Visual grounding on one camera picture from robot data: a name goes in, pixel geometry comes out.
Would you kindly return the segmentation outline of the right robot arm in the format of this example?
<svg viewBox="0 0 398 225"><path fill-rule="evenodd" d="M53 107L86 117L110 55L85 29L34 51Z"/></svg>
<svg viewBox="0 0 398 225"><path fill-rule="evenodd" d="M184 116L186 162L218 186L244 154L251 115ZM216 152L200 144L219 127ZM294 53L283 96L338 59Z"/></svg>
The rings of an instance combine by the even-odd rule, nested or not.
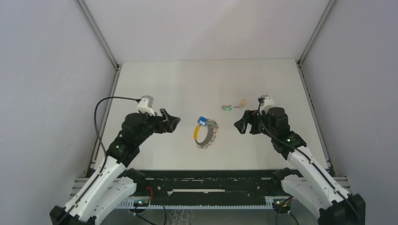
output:
<svg viewBox="0 0 398 225"><path fill-rule="evenodd" d="M319 225L363 225L366 203L359 194L342 187L315 159L306 142L291 130L288 115L281 107L267 111L246 110L234 127L245 134L264 134L271 139L274 150L294 166L306 182L291 169L273 173L271 188L277 195L289 194L305 206Z"/></svg>

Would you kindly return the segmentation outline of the key with green tag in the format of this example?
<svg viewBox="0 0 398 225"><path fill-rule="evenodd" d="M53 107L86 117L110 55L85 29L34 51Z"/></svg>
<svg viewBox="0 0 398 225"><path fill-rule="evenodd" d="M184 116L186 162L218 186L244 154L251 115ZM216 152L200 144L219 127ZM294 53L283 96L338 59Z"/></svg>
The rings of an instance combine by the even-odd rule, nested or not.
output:
<svg viewBox="0 0 398 225"><path fill-rule="evenodd" d="M221 109L224 111L231 111L232 110L232 105L222 105Z"/></svg>

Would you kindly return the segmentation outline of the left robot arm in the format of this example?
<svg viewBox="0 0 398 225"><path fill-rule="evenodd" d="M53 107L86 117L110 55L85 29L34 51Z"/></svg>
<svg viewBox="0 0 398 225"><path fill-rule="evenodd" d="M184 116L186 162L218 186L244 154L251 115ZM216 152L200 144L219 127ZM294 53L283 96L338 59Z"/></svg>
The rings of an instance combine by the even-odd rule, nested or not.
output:
<svg viewBox="0 0 398 225"><path fill-rule="evenodd" d="M52 224L99 225L122 200L146 191L145 175L127 167L140 152L140 145L151 135L175 131L181 119L163 108L160 112L161 115L135 112L125 117L101 167L64 206L54 206L50 211Z"/></svg>

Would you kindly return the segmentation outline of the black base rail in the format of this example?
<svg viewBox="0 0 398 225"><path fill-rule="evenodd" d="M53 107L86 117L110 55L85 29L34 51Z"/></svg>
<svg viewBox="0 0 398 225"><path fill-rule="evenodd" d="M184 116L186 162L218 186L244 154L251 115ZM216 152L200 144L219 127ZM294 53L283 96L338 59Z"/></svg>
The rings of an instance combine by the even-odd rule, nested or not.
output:
<svg viewBox="0 0 398 225"><path fill-rule="evenodd" d="M266 170L142 170L134 196L166 206L257 206L267 197L289 197Z"/></svg>

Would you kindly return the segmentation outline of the blue key tag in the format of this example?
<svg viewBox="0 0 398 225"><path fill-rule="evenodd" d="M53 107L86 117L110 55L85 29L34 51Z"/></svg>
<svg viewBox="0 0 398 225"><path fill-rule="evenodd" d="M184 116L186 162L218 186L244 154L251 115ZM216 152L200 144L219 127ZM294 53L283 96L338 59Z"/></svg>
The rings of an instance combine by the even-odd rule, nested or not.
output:
<svg viewBox="0 0 398 225"><path fill-rule="evenodd" d="M198 124L201 125L201 126L207 126L208 125L208 119L201 116L198 119Z"/></svg>

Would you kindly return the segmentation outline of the key with yellow tag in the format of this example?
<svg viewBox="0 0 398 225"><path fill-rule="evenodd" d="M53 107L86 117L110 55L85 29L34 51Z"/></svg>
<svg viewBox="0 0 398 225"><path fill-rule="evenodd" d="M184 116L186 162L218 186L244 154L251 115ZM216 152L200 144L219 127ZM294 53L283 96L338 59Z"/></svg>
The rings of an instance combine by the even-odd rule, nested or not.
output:
<svg viewBox="0 0 398 225"><path fill-rule="evenodd" d="M240 103L237 105L237 106L233 106L233 108L240 108L240 109L242 109L242 108L244 108L246 106L246 99L242 99L241 101L240 101Z"/></svg>

